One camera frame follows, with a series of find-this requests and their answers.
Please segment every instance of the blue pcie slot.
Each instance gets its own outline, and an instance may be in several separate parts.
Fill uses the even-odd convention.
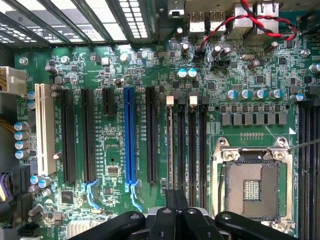
[[[136,179],[136,92],[134,87],[123,89],[125,183],[135,184]]]

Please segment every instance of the motherboard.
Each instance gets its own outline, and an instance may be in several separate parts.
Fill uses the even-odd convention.
[[[34,175],[29,221],[43,239],[147,215],[167,189],[211,217],[231,211],[293,236],[307,224],[298,173],[310,166],[288,148],[310,140],[319,115],[301,105],[316,91],[317,36],[261,46],[213,38],[198,59],[201,40],[177,33],[150,46],[17,50],[27,73],[17,117],[30,127],[16,156]]]

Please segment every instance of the green circuit board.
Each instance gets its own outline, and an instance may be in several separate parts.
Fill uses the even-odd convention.
[[[297,37],[292,46],[279,42],[279,48],[269,54],[264,52],[264,46],[243,46],[242,41],[236,40],[212,40],[205,45],[207,56],[203,61],[194,63],[193,52],[199,46],[199,42],[190,43],[189,54],[181,55],[182,42],[187,39],[176,40],[171,38],[159,45],[141,46],[131,48],[130,46],[108,46],[97,47],[69,47],[36,50],[20,50],[15,55],[15,66],[17,69],[25,70],[28,76],[28,91],[34,91],[35,84],[51,84],[50,74],[45,71],[50,61],[58,69],[63,78],[63,87],[73,91],[74,96],[74,119],[75,119],[75,162],[76,181],[74,183],[64,182],[63,159],[56,163],[56,173],[50,175],[50,196],[43,196],[41,192],[34,194],[33,204],[43,206],[43,217],[38,223],[44,240],[63,240],[67,238],[67,225],[71,221],[100,221],[104,222],[110,218],[127,211],[138,211],[133,205],[133,199],[125,192],[125,125],[124,125],[124,88],[134,87],[135,90],[135,122],[136,122],[136,178],[139,180],[136,187],[137,198],[134,201],[139,204],[144,214],[153,207],[164,206],[164,190],[170,187],[169,170],[169,128],[167,96],[184,97],[185,101],[185,162],[189,161],[189,96],[197,96],[198,108],[201,107],[202,97],[208,97],[208,111],[205,117],[206,134],[206,194],[204,196],[205,208],[209,215],[213,212],[213,196],[218,193],[212,187],[212,179],[221,179],[221,168],[218,174],[213,175],[213,154],[221,137],[226,138],[230,146],[237,148],[249,147],[272,147],[275,140],[283,136],[290,146],[298,142],[298,112],[296,104],[290,100],[292,91],[303,94],[307,84],[316,83],[316,79],[308,71],[308,66],[320,58],[319,43],[315,43],[311,36]],[[219,44],[230,47],[231,53],[228,57],[230,67],[227,69],[216,69],[211,71],[210,52],[213,46]],[[303,58],[302,49],[310,49],[311,56]],[[120,60],[122,54],[127,54],[128,60]],[[260,60],[260,66],[250,70],[247,67],[248,60],[243,60],[243,55],[254,55]],[[61,57],[68,56],[69,63],[62,64]],[[97,64],[95,58],[108,58],[108,66]],[[19,59],[26,57],[29,60],[27,66],[21,66]],[[197,75],[194,79],[179,79],[178,71],[181,69],[195,69]],[[115,80],[120,79],[121,85],[116,85]],[[157,133],[157,181],[147,181],[147,124],[146,124],[146,88],[155,87],[156,92],[156,133]],[[115,116],[103,115],[102,89],[114,90]],[[90,89],[94,92],[94,145],[96,153],[96,177],[98,185],[95,187],[96,195],[94,203],[100,208],[100,212],[92,212],[88,203],[88,196],[82,190],[84,182],[84,131],[82,129],[83,112],[81,108],[81,89]],[[280,89],[283,96],[272,99],[266,96],[262,100],[250,98],[241,100],[236,97],[229,100],[226,93],[234,90],[238,95],[242,90],[251,93],[264,90],[266,93]],[[178,134],[178,104],[177,99],[173,110],[173,133]],[[28,100],[19,98],[18,120],[28,121]],[[195,206],[200,204],[199,186],[199,157],[200,143],[200,111],[195,114],[195,157],[196,157],[196,190]],[[241,114],[241,120],[236,123],[235,115]],[[257,124],[256,114],[263,114],[264,123]],[[283,122],[279,122],[279,114],[284,116]],[[63,148],[62,141],[62,115],[61,102],[59,98],[54,100],[54,132],[55,151]],[[30,133],[32,149],[37,150],[36,134]],[[179,158],[179,146],[177,137],[172,143],[174,149],[174,169],[177,170],[177,159]],[[278,201],[277,215],[286,215],[287,185],[292,184],[292,216],[291,224],[287,233],[296,235],[297,229],[297,196],[298,196],[298,153],[293,153],[292,179],[287,179],[286,164],[279,164],[277,176]],[[30,157],[21,163],[30,164],[36,162],[36,157]],[[109,173],[109,168],[117,168],[117,173]],[[188,164],[185,169],[185,182],[188,186]],[[222,191],[222,198],[227,194]],[[222,199],[221,208],[227,203]],[[62,221],[56,222],[52,215],[62,213]]]

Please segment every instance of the white pci slot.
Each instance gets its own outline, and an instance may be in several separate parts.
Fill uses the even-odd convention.
[[[48,176],[56,171],[54,100],[50,85],[35,84],[34,88],[38,175]]]

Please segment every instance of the purple wire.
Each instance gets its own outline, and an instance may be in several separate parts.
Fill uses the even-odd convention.
[[[7,190],[5,188],[5,184],[4,184],[5,176],[6,176],[5,174],[2,175],[2,177],[0,179],[0,186],[1,186],[2,190],[3,190],[3,192],[4,192],[5,197],[7,198],[9,195],[8,195],[8,192],[7,192]]]

